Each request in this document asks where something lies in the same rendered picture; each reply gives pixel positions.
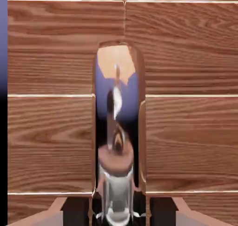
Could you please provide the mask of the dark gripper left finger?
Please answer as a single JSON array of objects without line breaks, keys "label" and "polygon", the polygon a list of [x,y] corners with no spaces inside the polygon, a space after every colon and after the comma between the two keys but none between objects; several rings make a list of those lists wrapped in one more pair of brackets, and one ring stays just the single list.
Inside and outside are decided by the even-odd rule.
[{"label": "dark gripper left finger", "polygon": [[49,209],[7,226],[89,226],[88,211],[86,197],[58,197]]}]

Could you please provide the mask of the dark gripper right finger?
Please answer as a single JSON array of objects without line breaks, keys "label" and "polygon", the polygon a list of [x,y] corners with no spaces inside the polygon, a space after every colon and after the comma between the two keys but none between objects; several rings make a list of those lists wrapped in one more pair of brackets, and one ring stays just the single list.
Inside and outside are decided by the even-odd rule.
[{"label": "dark gripper right finger", "polygon": [[191,210],[181,197],[152,197],[150,212],[150,226],[232,226]]}]

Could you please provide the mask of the curved shiny metal handle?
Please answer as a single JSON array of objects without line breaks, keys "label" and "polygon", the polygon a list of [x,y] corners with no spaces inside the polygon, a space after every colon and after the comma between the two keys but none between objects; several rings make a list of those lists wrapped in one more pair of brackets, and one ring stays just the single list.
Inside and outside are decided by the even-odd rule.
[{"label": "curved shiny metal handle", "polygon": [[93,226],[145,226],[145,63],[126,40],[99,44],[93,63]]}]

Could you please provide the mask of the wooden cabinet door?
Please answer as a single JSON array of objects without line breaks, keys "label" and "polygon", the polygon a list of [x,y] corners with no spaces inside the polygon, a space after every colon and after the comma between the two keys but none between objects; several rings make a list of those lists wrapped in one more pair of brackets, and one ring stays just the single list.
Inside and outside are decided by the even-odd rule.
[{"label": "wooden cabinet door", "polygon": [[99,43],[124,35],[122,2],[9,1],[10,94],[89,94]]},{"label": "wooden cabinet door", "polygon": [[237,3],[126,3],[147,94],[238,94]]}]

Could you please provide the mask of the wide wooden drawer front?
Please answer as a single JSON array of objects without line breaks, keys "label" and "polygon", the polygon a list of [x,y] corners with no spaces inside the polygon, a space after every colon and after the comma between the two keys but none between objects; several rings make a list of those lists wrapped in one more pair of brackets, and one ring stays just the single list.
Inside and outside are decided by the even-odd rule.
[{"label": "wide wooden drawer front", "polygon": [[[92,97],[8,99],[8,192],[94,188]],[[238,191],[238,98],[148,97],[148,192]]]},{"label": "wide wooden drawer front", "polygon": [[[165,194],[165,197],[182,197],[191,210],[238,226],[238,193]],[[9,195],[7,222],[11,224],[45,211],[55,199],[56,196],[50,195]]]}]

